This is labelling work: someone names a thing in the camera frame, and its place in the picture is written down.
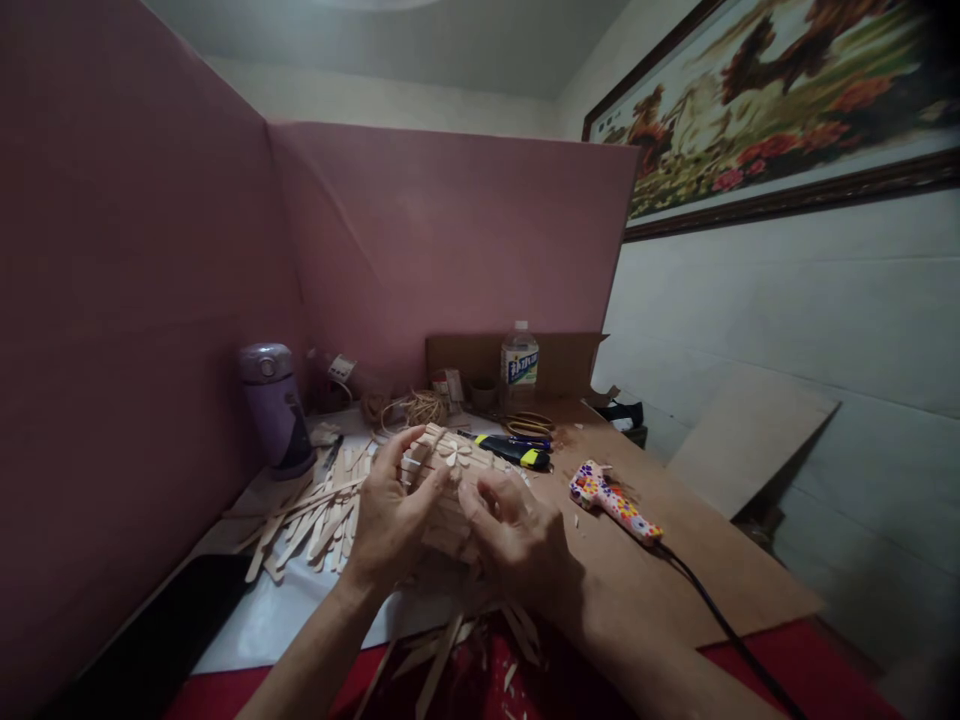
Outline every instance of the white wall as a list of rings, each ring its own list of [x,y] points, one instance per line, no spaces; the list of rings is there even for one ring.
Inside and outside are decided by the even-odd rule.
[[[517,137],[558,135],[556,107],[543,100],[211,56],[204,59],[271,119]]]
[[[696,4],[635,0],[558,101],[564,137]],[[960,191],[624,246],[594,386],[645,402],[666,463],[731,366],[843,405],[776,551],[885,666],[960,629]]]

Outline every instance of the brown cardboard table surface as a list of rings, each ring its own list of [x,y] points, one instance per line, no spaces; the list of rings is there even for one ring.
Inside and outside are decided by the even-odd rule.
[[[560,447],[553,453],[553,474],[527,471],[531,488],[561,509],[571,552],[629,601],[632,612],[693,647],[726,639],[677,570],[644,550],[608,516],[588,513],[570,499],[570,480],[588,459],[613,466],[612,476],[639,500],[640,514],[663,528],[664,543],[697,574],[737,633],[820,610],[813,592],[593,410],[573,400],[542,402],[534,409],[557,424],[554,437]],[[579,515],[579,527],[574,515]]]

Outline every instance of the red tablecloth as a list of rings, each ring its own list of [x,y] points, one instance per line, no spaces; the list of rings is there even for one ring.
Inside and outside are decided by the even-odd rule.
[[[559,634],[540,625],[547,668],[525,662],[502,617],[488,616],[485,632],[476,630],[457,647],[444,670],[429,715],[457,720],[506,718],[633,718],[619,694]],[[834,649],[805,621],[752,635],[747,646],[776,677],[810,720],[900,718]],[[429,663],[391,682],[403,660],[398,643],[364,712],[365,718],[413,716]],[[383,658],[386,646],[360,653],[334,703],[332,717],[352,720],[353,713]],[[703,654],[768,702],[776,704],[729,644]],[[504,678],[518,663],[509,688]],[[191,677],[166,720],[232,718],[266,677],[269,668]]]

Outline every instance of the ceiling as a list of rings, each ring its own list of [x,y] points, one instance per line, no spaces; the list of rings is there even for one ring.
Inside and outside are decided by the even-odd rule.
[[[439,0],[388,12],[321,1],[145,0],[201,55],[550,100],[629,0]]]

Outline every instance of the floral patterned glue gun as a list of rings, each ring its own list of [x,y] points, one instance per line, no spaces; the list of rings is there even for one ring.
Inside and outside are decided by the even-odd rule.
[[[624,496],[623,490],[607,484],[603,470],[593,460],[587,460],[573,476],[570,497],[584,510],[600,505],[607,515],[647,547],[656,545],[663,537],[663,530],[644,520],[636,505]]]

